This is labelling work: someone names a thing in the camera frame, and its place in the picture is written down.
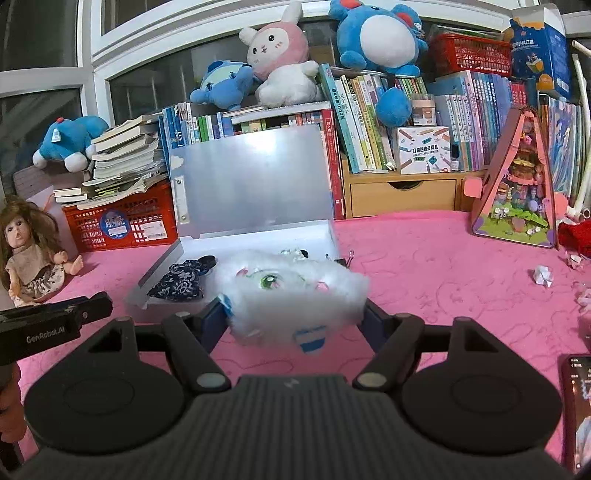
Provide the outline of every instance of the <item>phone screen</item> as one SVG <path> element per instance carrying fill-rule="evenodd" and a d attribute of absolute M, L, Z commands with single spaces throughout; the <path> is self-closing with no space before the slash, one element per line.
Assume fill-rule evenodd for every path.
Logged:
<path fill-rule="evenodd" d="M 571 356 L 564 378 L 569 465 L 577 473 L 591 460 L 591 356 Z"/>

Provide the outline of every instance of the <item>crumpled paper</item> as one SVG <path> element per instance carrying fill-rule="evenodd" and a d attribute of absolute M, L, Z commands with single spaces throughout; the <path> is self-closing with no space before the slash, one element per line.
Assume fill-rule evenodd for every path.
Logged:
<path fill-rule="evenodd" d="M 548 267 L 544 265 L 538 265 L 534 270 L 534 281 L 538 285 L 544 285 L 546 288 L 550 288 L 554 277 Z"/>

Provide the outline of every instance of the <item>red fabric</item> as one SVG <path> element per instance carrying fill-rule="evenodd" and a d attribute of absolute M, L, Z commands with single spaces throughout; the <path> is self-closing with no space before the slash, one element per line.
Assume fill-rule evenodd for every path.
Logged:
<path fill-rule="evenodd" d="M 558 242 L 566 248 L 576 250 L 585 257 L 591 257 L 591 220 L 577 225 L 561 223 L 558 226 Z"/>

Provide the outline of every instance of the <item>red plastic basket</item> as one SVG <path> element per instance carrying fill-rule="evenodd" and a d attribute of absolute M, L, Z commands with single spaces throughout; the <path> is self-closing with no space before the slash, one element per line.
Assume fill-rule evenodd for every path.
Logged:
<path fill-rule="evenodd" d="M 429 50 L 439 75 L 462 70 L 511 75 L 511 44 L 504 41 L 444 33 L 431 40 Z"/>
<path fill-rule="evenodd" d="M 120 202 L 89 210 L 64 207 L 63 211 L 80 252 L 168 245 L 178 238 L 168 181 Z"/>

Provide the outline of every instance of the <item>drawer handle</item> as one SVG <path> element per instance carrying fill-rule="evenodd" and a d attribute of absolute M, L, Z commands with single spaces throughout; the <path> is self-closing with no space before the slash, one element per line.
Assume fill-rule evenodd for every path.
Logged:
<path fill-rule="evenodd" d="M 417 188 L 424 180 L 414 181 L 389 181 L 389 185 L 397 190 L 412 190 Z"/>

